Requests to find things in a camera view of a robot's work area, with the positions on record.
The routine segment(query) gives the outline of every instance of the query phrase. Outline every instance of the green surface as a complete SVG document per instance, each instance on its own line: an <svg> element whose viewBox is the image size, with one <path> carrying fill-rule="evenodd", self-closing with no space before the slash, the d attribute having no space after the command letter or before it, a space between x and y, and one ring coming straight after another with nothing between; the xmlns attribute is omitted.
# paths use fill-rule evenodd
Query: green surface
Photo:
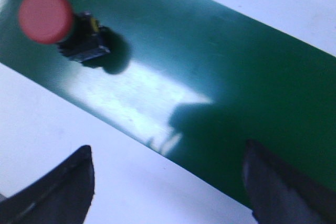
<svg viewBox="0 0 336 224"><path fill-rule="evenodd" d="M336 191L331 55L210 0L70 0L116 33L81 65L21 33L21 1L1 3L2 63L243 204L249 138Z"/></svg>

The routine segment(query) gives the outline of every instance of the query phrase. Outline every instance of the red button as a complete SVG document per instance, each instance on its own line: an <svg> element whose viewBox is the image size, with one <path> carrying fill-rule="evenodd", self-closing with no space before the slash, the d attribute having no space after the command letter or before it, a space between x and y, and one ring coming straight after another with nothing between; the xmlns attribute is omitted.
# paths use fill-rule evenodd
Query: red button
<svg viewBox="0 0 336 224"><path fill-rule="evenodd" d="M67 0L23 0L19 9L23 32L42 44L54 44L71 31L72 8Z"/></svg>

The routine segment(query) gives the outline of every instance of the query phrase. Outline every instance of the green panel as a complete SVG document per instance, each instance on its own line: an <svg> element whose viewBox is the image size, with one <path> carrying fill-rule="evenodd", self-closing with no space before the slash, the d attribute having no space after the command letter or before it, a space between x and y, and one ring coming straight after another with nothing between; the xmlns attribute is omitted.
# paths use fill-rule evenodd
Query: green panel
<svg viewBox="0 0 336 224"><path fill-rule="evenodd" d="M249 138L336 191L331 55L210 0L70 0L116 33L81 65L20 32L21 1L0 2L2 63L243 204Z"/></svg>

